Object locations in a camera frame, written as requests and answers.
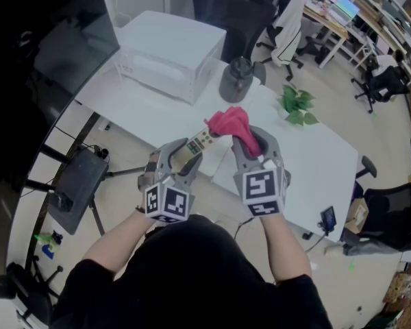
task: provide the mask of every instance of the white desk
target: white desk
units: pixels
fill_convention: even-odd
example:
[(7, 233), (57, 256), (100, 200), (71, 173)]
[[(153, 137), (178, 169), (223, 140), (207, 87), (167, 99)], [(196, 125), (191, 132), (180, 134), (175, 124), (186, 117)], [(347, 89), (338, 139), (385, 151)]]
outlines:
[[(151, 146), (160, 147), (176, 139), (193, 137), (206, 127), (204, 119), (210, 119), (216, 111), (225, 111), (231, 106), (219, 95), (219, 84), (226, 66), (226, 63), (216, 61), (208, 85), (193, 106), (131, 78), (123, 77), (121, 81), (115, 69), (94, 76), (76, 100)], [(259, 85), (260, 80), (254, 78), (245, 99), (235, 106), (246, 110)], [(231, 137), (226, 136), (206, 150), (200, 172), (212, 177), (231, 142)]]
[[(250, 124), (274, 135), (280, 146), (291, 183), (286, 191), (285, 217), (315, 234), (320, 212), (333, 206), (337, 226), (328, 239), (337, 242), (344, 228), (355, 182), (358, 153), (322, 123), (294, 126), (279, 118), (277, 94), (260, 86), (248, 109)], [(212, 181), (237, 194), (233, 174), (236, 160), (228, 150)]]

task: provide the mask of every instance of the black and white marker cube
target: black and white marker cube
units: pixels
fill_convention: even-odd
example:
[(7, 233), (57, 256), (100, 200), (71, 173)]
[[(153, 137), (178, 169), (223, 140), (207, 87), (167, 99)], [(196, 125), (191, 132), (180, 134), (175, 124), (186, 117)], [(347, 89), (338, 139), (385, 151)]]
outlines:
[(145, 190), (146, 217), (165, 223), (188, 218), (190, 194), (172, 186), (157, 183)]
[(283, 212), (286, 187), (285, 170), (281, 167), (246, 172), (242, 179), (242, 202), (253, 217)]

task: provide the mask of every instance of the black tripod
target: black tripod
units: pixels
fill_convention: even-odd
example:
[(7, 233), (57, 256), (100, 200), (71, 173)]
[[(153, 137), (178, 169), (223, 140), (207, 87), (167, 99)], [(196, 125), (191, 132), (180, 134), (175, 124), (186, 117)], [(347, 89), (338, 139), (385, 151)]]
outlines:
[(55, 185), (27, 180), (26, 187), (49, 193), (49, 214), (71, 235), (89, 207), (101, 235), (105, 234), (95, 203), (95, 192), (100, 183), (108, 178), (142, 172), (145, 167), (108, 172), (108, 163), (88, 148), (80, 146), (72, 158), (47, 145), (41, 147), (44, 155), (65, 164)]

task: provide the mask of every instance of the person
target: person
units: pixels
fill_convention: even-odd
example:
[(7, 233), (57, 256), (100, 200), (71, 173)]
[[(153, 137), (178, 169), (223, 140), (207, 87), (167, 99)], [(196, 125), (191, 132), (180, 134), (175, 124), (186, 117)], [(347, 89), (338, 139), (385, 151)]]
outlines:
[(379, 55), (371, 58), (367, 64), (366, 82), (369, 83), (371, 78), (381, 75), (389, 66), (401, 66), (404, 59), (401, 50), (396, 50), (392, 55)]
[[(217, 323), (332, 328), (308, 257), (282, 214), (261, 218), (276, 282), (270, 284), (233, 237), (201, 215), (148, 232), (129, 260), (155, 222), (140, 212), (143, 206), (104, 234), (70, 272), (50, 328)], [(125, 265), (123, 275), (114, 280)]]

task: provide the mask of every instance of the laptop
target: laptop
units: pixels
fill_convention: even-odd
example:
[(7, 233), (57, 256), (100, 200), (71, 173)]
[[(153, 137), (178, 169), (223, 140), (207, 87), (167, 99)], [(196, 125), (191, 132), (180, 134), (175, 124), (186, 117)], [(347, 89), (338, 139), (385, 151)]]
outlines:
[(333, 5), (329, 14), (343, 27), (348, 25), (358, 14), (359, 7), (352, 3), (350, 0), (337, 0)]

